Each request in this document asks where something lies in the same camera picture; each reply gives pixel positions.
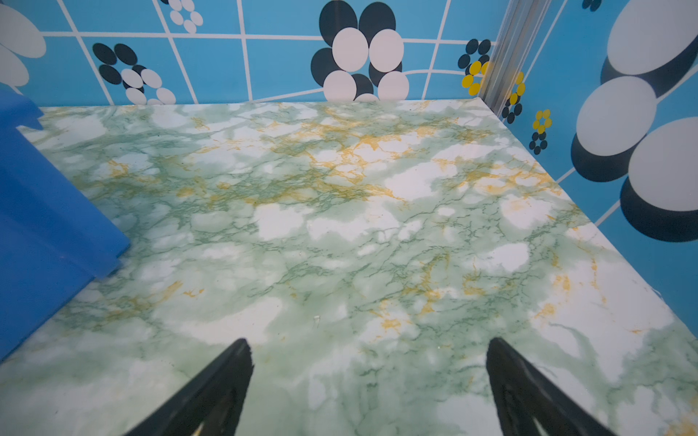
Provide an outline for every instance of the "black circle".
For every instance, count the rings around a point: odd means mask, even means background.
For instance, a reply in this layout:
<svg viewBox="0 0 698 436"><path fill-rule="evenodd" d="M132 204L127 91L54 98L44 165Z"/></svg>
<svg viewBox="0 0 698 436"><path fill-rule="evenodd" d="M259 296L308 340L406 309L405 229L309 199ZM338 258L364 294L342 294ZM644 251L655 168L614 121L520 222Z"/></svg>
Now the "black circle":
<svg viewBox="0 0 698 436"><path fill-rule="evenodd" d="M111 65L100 65L99 75L110 84L118 85L121 83L121 75L119 74L119 71L117 71L117 69Z"/></svg>
<svg viewBox="0 0 698 436"><path fill-rule="evenodd" d="M320 35L332 46L334 37L346 27L358 27L354 10L342 0L328 1L320 12Z"/></svg>
<svg viewBox="0 0 698 436"><path fill-rule="evenodd" d="M92 52L97 56L97 59L107 65L114 65L117 62L117 55L104 44L96 43L92 46Z"/></svg>
<svg viewBox="0 0 698 436"><path fill-rule="evenodd" d="M463 69L470 63L470 55L464 54L458 58L458 68Z"/></svg>
<svg viewBox="0 0 698 436"><path fill-rule="evenodd" d="M332 56L332 49L329 47L321 48L313 55L310 61L310 72L313 79L322 86L325 79L332 71L340 69Z"/></svg>
<svg viewBox="0 0 698 436"><path fill-rule="evenodd" d="M126 65L135 65L138 62L138 57L126 44L116 44L114 46L114 53L116 53L119 60Z"/></svg>
<svg viewBox="0 0 698 436"><path fill-rule="evenodd" d="M356 95L354 98L360 96L361 94L372 94L373 85L371 80L363 74L352 74L354 77L354 83L356 83Z"/></svg>
<svg viewBox="0 0 698 436"><path fill-rule="evenodd" d="M477 48L477 52L480 54L485 54L489 51L490 47L492 47L492 42L490 42L489 39L484 39Z"/></svg>
<svg viewBox="0 0 698 436"><path fill-rule="evenodd" d="M477 39L471 39L468 41L468 45L466 45L466 53L468 54L473 54L477 51L477 46L480 43L477 41Z"/></svg>
<svg viewBox="0 0 698 436"><path fill-rule="evenodd" d="M402 62L399 63L398 66L393 71L402 71ZM371 78L371 81L373 82L374 85L378 86L378 83L380 83L380 80L386 74L387 73L376 70L376 67L374 67L372 63L369 63L369 77Z"/></svg>
<svg viewBox="0 0 698 436"><path fill-rule="evenodd" d="M379 1L368 5L359 18L359 30L366 36L369 45L378 32L395 28L395 14L390 6Z"/></svg>

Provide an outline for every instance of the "yellow circle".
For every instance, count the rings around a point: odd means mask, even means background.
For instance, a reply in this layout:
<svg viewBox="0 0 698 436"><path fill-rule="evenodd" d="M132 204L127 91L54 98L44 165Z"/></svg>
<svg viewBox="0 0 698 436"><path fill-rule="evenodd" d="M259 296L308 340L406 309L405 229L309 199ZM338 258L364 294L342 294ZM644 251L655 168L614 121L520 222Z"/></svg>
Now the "yellow circle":
<svg viewBox="0 0 698 436"><path fill-rule="evenodd" d="M478 92L480 92L480 84L479 83L474 83L470 87L470 89L468 90L468 93L472 96L476 96Z"/></svg>
<svg viewBox="0 0 698 436"><path fill-rule="evenodd" d="M476 75L480 72L481 69L482 69L482 64L480 63L480 61L475 61L470 65L469 72L472 75Z"/></svg>
<svg viewBox="0 0 698 436"><path fill-rule="evenodd" d="M463 81L461 82L461 84L463 85L463 88L468 88L471 84L473 84L473 80L474 80L473 76L471 76L469 74L467 76L463 77Z"/></svg>

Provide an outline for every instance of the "blue plastic box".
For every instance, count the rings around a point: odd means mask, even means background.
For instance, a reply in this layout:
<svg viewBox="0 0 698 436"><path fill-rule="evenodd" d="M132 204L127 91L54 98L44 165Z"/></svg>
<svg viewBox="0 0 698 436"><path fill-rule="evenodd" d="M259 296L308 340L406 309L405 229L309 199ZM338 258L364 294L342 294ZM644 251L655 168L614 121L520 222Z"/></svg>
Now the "blue plastic box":
<svg viewBox="0 0 698 436"><path fill-rule="evenodd" d="M41 129L28 98L0 91L0 360L129 245L18 126Z"/></svg>

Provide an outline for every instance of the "white circle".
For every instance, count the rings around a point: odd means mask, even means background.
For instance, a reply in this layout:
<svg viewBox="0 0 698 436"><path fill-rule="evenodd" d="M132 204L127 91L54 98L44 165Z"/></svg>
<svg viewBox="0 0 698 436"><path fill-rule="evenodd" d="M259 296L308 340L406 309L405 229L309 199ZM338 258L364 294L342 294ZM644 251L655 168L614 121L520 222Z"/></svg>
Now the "white circle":
<svg viewBox="0 0 698 436"><path fill-rule="evenodd" d="M175 23L177 26L181 26L181 24L184 22L184 17L181 16L181 13L175 10L171 10L170 20L172 20L172 22Z"/></svg>
<svg viewBox="0 0 698 436"><path fill-rule="evenodd" d="M121 78L130 87L140 88L143 86L143 79L140 78L140 74L130 68L121 70Z"/></svg>
<svg viewBox="0 0 698 436"><path fill-rule="evenodd" d="M332 57L344 71L359 70L369 57L369 44L359 29L346 27L340 30L332 42Z"/></svg>
<svg viewBox="0 0 698 436"><path fill-rule="evenodd" d="M143 79L143 82L151 88L159 88L163 86L163 80L160 78L160 75L153 70L149 70L148 68L140 72L140 77Z"/></svg>
<svg viewBox="0 0 698 436"><path fill-rule="evenodd" d="M698 35L698 1L632 0L611 29L608 55L622 74L655 70Z"/></svg>
<svg viewBox="0 0 698 436"><path fill-rule="evenodd" d="M145 94L143 94L141 91L138 91L136 88L128 88L126 90L126 97L128 97L128 99L134 105L144 105L145 103L147 103Z"/></svg>
<svg viewBox="0 0 698 436"><path fill-rule="evenodd" d="M22 60L0 45L0 83L20 87L26 85L28 81L29 71Z"/></svg>
<svg viewBox="0 0 698 436"><path fill-rule="evenodd" d="M39 29L10 6L0 3L0 44L24 57L42 57L46 41Z"/></svg>
<svg viewBox="0 0 698 436"><path fill-rule="evenodd" d="M191 19L191 22L197 26L204 24L204 17L202 17L201 14L196 11L192 12L189 18Z"/></svg>
<svg viewBox="0 0 698 436"><path fill-rule="evenodd" d="M177 102L175 95L167 88L158 88L155 94L164 105L174 105Z"/></svg>
<svg viewBox="0 0 698 436"><path fill-rule="evenodd" d="M356 97L354 101L378 101L378 97L370 93L365 93Z"/></svg>
<svg viewBox="0 0 698 436"><path fill-rule="evenodd" d="M393 71L402 62L405 44L400 34L392 29L383 29L371 40L369 56L373 67L383 73Z"/></svg>
<svg viewBox="0 0 698 436"><path fill-rule="evenodd" d="M633 76L618 77L598 87L577 116L577 138L596 156L612 156L637 144L657 113L652 87Z"/></svg>
<svg viewBox="0 0 698 436"><path fill-rule="evenodd" d="M322 84L327 101L352 101L356 96L354 77L346 71L332 71Z"/></svg>
<svg viewBox="0 0 698 436"><path fill-rule="evenodd" d="M405 100L409 93L410 81L400 71L391 71L378 83L378 98L381 100Z"/></svg>
<svg viewBox="0 0 698 436"><path fill-rule="evenodd" d="M196 24L194 24L191 20L186 20L184 22L184 28L189 33L196 33Z"/></svg>
<svg viewBox="0 0 698 436"><path fill-rule="evenodd" d="M665 124L640 142L628 176L646 202L668 211L698 209L698 117Z"/></svg>
<svg viewBox="0 0 698 436"><path fill-rule="evenodd" d="M193 0L181 0L181 5L184 7L184 9L188 10L189 12L194 10Z"/></svg>

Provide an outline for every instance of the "marble countertop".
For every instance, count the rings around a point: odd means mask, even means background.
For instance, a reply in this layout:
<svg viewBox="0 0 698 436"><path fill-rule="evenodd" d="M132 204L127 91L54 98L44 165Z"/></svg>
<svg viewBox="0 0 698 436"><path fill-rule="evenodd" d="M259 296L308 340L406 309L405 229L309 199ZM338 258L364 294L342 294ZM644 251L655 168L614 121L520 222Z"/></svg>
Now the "marble countertop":
<svg viewBox="0 0 698 436"><path fill-rule="evenodd" d="M48 108L131 238L0 366L0 427L120 435L238 337L238 435L497 435L501 336L623 435L695 435L698 342L481 100Z"/></svg>

